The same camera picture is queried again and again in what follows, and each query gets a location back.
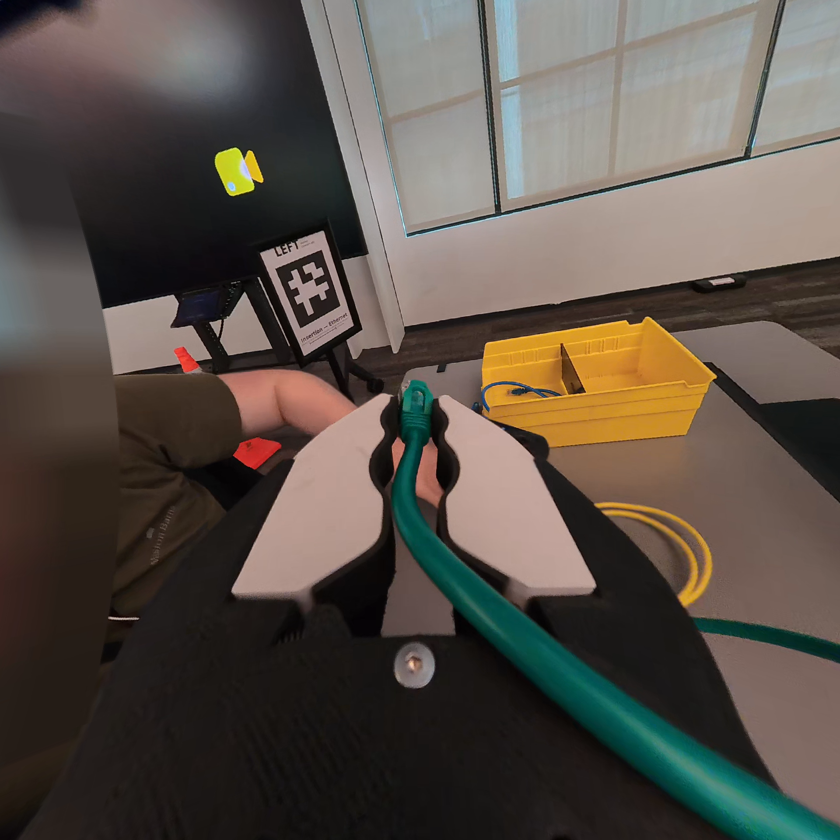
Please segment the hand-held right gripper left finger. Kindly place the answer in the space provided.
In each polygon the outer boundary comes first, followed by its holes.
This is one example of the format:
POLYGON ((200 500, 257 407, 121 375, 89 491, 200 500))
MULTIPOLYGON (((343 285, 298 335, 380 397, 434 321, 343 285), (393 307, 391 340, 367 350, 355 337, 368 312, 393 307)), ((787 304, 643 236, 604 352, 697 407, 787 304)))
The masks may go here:
POLYGON ((394 433, 380 394, 328 427, 299 453, 233 584, 238 599, 315 603, 393 574, 393 525, 386 511, 394 433))

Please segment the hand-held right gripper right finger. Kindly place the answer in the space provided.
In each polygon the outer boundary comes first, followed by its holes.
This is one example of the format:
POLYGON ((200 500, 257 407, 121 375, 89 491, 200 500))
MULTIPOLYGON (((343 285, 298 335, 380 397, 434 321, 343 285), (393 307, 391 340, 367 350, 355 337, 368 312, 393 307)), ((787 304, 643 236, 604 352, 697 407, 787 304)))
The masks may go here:
POLYGON ((437 405, 438 465, 451 475, 441 539, 507 599, 592 594, 595 579, 535 456, 450 395, 437 405))

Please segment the person's left forearm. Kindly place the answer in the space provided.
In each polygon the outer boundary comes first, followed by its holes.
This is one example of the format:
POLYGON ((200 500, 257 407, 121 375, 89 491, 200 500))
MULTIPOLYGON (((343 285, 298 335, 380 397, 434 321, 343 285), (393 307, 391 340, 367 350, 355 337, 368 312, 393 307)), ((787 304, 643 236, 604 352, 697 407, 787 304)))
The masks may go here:
POLYGON ((236 401, 242 440, 267 437, 283 427, 317 436, 356 409, 347 396, 303 371, 246 371, 219 379, 236 401))

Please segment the person's left hand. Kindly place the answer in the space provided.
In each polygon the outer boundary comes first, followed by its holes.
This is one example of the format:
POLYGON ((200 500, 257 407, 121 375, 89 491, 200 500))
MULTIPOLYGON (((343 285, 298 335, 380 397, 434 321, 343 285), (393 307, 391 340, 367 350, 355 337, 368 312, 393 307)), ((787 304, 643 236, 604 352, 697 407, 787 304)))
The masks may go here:
POLYGON ((423 448, 422 457, 416 473, 416 496, 437 509, 443 498, 444 490, 437 477, 438 450, 432 440, 423 448))

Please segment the black screen stand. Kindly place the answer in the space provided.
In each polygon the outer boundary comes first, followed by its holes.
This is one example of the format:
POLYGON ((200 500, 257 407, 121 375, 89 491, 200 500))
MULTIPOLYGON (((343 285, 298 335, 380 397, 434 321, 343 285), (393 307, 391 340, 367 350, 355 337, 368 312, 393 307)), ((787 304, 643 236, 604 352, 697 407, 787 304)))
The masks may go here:
MULTIPOLYGON (((216 322, 224 322, 234 312, 242 296, 246 296, 257 317, 259 326, 268 339, 269 346, 278 364, 283 366, 298 361, 298 357, 295 355, 293 347, 289 342, 291 333, 278 318, 277 310, 273 306, 273 303, 278 301, 277 294, 275 292, 267 293, 266 286, 260 278, 254 276, 212 287, 225 287, 228 294, 227 306, 224 313, 226 318, 216 322)), ((196 332, 206 351, 209 352, 211 371, 213 373, 228 373, 234 369, 232 357, 226 351, 222 342, 223 327, 215 330, 213 323, 200 323, 191 328, 196 332)), ((368 392, 373 395, 383 393, 385 389, 383 379, 374 376, 352 360, 349 350, 344 351, 343 354, 339 354, 337 348, 322 351, 314 357, 314 360, 327 361, 329 363, 330 370, 339 390, 349 399, 353 399, 350 391, 351 376, 364 382, 368 392)))

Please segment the small dark tablet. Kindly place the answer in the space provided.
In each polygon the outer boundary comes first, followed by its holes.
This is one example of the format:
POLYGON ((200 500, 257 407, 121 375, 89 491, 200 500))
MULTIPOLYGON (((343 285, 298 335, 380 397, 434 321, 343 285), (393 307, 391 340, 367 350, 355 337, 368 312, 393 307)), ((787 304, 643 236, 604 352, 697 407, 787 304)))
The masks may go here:
POLYGON ((175 317, 171 329, 192 327, 200 323, 224 320, 228 290, 210 287, 175 295, 175 317))

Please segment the large black screen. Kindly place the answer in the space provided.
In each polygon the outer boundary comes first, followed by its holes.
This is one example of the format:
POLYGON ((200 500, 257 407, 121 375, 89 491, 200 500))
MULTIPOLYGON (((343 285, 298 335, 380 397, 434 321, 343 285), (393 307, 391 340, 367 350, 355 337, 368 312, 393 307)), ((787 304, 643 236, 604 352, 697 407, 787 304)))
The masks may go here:
POLYGON ((243 276, 328 219, 368 248, 301 2, 99 2, 66 36, 77 189, 108 305, 243 276))

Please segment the yellow plastic bin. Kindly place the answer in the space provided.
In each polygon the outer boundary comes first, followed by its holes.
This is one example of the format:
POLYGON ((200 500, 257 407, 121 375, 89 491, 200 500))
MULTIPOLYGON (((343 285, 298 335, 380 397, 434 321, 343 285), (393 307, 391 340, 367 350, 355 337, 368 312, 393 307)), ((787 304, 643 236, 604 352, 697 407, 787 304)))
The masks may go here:
POLYGON ((682 436, 716 377, 655 320, 608 322, 487 343, 479 404, 552 448, 682 436), (585 394, 565 392, 562 343, 585 394))

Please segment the person's olive shirt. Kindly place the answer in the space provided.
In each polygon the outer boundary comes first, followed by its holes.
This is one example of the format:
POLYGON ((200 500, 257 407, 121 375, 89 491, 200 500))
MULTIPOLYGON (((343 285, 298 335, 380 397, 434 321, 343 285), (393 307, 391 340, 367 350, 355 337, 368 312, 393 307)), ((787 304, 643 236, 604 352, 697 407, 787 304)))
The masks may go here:
POLYGON ((119 527, 106 646, 130 635, 148 605, 225 509, 189 476, 232 456, 242 422, 212 374, 113 378, 119 422, 119 527))

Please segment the large window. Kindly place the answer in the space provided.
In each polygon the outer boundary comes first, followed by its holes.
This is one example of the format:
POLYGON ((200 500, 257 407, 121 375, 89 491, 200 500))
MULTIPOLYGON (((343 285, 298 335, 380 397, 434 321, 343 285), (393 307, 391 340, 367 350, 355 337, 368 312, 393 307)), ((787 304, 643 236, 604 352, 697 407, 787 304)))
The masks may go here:
POLYGON ((407 235, 838 136, 838 2, 356 2, 407 235))

